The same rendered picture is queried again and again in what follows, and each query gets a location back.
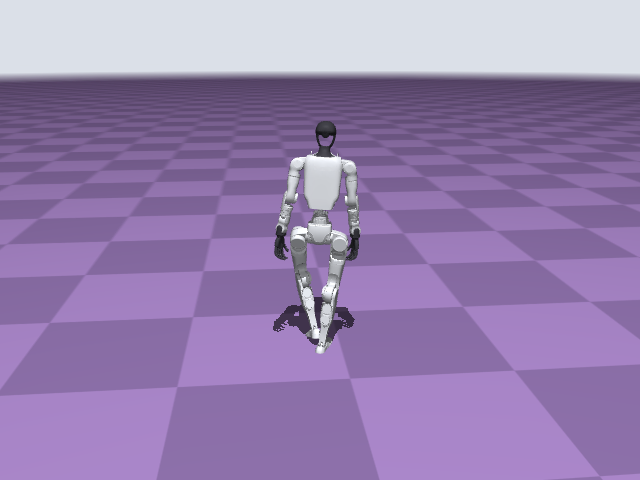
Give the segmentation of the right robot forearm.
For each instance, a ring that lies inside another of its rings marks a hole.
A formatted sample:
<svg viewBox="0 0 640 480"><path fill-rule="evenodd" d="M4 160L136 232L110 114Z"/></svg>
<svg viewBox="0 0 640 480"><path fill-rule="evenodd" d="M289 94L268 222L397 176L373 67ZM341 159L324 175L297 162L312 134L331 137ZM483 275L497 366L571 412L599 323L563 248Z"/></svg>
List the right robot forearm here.
<svg viewBox="0 0 640 480"><path fill-rule="evenodd" d="M359 199L356 194L356 202L357 206L350 206L347 208L348 213L348 223L349 223L349 232L350 234L354 234L354 229L358 228L361 233L361 229L359 227Z"/></svg>

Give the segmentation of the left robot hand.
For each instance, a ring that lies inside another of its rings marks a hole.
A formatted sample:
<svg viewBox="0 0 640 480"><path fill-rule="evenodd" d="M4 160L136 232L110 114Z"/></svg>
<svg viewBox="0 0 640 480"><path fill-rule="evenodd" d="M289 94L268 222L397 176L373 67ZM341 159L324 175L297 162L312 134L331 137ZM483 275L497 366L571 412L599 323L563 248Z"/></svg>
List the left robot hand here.
<svg viewBox="0 0 640 480"><path fill-rule="evenodd" d="M277 235L277 238L275 240L275 249L274 249L275 256L281 260L288 259L283 252L283 247L287 252L289 251L284 243L285 241L284 236L286 236L286 233L282 234L282 227L280 225L277 226L276 235Z"/></svg>

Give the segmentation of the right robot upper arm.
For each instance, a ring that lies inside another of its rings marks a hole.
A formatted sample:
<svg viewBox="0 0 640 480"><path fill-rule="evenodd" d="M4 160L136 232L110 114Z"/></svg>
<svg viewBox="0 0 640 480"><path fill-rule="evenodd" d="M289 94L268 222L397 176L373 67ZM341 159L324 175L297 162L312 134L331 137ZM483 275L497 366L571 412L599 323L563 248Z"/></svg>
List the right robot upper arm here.
<svg viewBox="0 0 640 480"><path fill-rule="evenodd" d="M357 170L356 165L351 160L342 160L342 170L347 176L345 177L347 195L345 195L346 206L357 206Z"/></svg>

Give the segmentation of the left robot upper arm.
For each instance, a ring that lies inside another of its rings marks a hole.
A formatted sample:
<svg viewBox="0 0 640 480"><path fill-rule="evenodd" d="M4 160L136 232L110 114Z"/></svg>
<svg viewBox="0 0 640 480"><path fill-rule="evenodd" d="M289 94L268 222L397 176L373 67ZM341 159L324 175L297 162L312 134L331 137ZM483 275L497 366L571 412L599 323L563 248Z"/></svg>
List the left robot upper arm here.
<svg viewBox="0 0 640 480"><path fill-rule="evenodd" d="M288 173L287 179L287 193L285 202L287 203L296 203L298 198L298 193L296 193L296 189L299 184L300 176L299 171L304 169L304 162L306 157L297 157L294 158L290 163L290 169Z"/></svg>

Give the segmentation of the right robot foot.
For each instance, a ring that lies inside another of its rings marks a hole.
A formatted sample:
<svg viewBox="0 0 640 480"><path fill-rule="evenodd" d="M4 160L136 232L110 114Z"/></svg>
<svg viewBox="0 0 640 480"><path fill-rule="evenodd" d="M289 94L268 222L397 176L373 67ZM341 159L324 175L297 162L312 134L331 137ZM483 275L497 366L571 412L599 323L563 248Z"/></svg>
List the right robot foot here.
<svg viewBox="0 0 640 480"><path fill-rule="evenodd" d="M315 352L318 353L318 354L324 353L326 351L326 349L331 345L331 343L332 343L332 338L327 337L326 346L323 347L323 342L321 342L320 346L317 345Z"/></svg>

